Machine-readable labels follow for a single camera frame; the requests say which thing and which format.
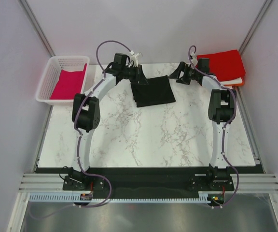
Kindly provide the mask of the black t shirt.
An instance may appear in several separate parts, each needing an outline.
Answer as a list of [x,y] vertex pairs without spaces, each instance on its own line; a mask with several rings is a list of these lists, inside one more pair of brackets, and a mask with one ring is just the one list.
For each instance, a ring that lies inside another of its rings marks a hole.
[[167,75],[149,78],[147,81],[148,85],[131,83],[133,99],[137,108],[174,103],[176,101]]

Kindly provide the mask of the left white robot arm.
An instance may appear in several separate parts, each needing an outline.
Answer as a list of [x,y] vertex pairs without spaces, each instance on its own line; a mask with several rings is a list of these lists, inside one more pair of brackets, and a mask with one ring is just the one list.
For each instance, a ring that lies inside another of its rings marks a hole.
[[90,168],[90,148],[95,129],[100,123],[100,102],[105,95],[121,80],[147,85],[138,58],[141,53],[130,52],[130,55],[116,53],[114,60],[103,71],[98,83],[88,91],[77,93],[73,100],[72,121],[78,132],[76,154],[69,170],[68,178],[74,180],[72,186],[80,190],[89,188],[96,174],[88,174]]

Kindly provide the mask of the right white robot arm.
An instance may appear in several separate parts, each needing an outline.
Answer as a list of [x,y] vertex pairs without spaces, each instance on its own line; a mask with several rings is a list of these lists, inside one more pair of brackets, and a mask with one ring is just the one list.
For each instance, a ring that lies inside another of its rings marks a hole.
[[226,157],[229,129],[236,117],[236,92],[218,81],[209,73],[209,59],[199,59],[197,66],[180,62],[176,70],[168,76],[177,83],[190,84],[192,80],[210,91],[208,118],[212,122],[213,150],[206,176],[198,176],[198,185],[205,191],[235,189],[230,171],[233,169]]

